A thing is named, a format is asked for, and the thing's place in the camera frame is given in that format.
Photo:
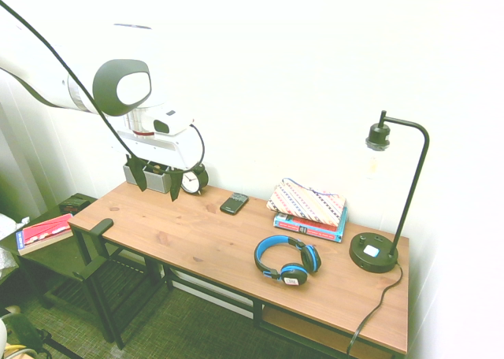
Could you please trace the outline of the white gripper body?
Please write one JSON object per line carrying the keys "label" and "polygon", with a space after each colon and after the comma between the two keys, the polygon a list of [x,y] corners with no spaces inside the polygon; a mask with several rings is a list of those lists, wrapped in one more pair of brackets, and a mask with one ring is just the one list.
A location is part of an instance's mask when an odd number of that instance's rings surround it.
{"label": "white gripper body", "polygon": [[118,131],[117,134],[137,157],[182,170],[199,163],[204,152],[202,138],[195,128],[187,128],[176,135],[136,135],[132,131]]}

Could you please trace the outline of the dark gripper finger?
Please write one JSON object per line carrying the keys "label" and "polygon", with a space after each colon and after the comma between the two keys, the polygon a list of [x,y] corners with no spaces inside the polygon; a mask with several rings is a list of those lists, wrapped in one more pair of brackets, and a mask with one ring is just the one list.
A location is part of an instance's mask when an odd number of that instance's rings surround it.
{"label": "dark gripper finger", "polygon": [[124,165],[126,181],[136,185],[141,191],[145,191],[147,189],[147,181],[143,171],[143,161],[135,155],[127,155],[126,158],[127,161]]}
{"label": "dark gripper finger", "polygon": [[183,174],[181,172],[171,172],[170,173],[171,183],[170,183],[169,193],[170,193],[171,200],[173,202],[179,196],[182,178],[183,178]]}

